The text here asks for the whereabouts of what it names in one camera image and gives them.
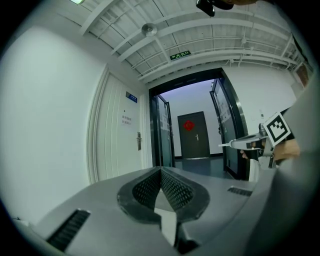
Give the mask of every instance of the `exit sign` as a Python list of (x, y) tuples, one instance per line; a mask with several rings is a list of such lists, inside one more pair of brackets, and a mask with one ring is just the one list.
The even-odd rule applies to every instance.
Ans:
[(183, 51), (183, 52), (179, 52), (178, 54), (171, 55), (170, 56), (170, 60), (174, 61), (176, 59), (180, 59), (180, 58), (186, 57), (188, 55), (191, 55), (191, 52), (189, 50), (186, 50), (186, 51)]

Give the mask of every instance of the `white ceiling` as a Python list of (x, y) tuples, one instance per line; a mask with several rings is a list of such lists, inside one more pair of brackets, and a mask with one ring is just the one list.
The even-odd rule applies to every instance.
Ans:
[[(228, 11), (216, 8), (215, 17), (197, 9), (196, 0), (85, 0), (79, 5), (55, 0), (54, 5), (82, 26), (82, 34), (92, 33), (113, 48), (112, 54), (130, 63), (145, 84), (212, 62), (289, 70), (301, 62), (287, 23), (263, 1)], [(142, 35), (145, 23), (156, 24), (158, 42)], [(187, 50), (190, 56), (167, 61)]]

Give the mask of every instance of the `red decoration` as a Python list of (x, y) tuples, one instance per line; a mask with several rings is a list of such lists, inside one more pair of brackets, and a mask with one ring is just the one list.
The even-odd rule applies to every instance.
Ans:
[(188, 131), (190, 132), (194, 127), (195, 127), (195, 124), (193, 122), (191, 122), (190, 120), (186, 121), (183, 125), (183, 127)]

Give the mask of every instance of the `baseboard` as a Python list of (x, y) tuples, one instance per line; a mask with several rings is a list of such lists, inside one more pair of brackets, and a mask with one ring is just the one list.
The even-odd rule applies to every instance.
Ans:
[[(215, 157), (223, 157), (223, 153), (217, 153), (217, 154), (210, 154), (211, 158), (215, 158)], [(174, 159), (182, 159), (182, 156), (175, 156)]]

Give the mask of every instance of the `floor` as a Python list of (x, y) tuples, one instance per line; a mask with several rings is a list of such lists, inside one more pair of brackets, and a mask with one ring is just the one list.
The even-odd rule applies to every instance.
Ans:
[(233, 177), (224, 171), (223, 156), (192, 160), (176, 159), (175, 167), (195, 174), (233, 180)]

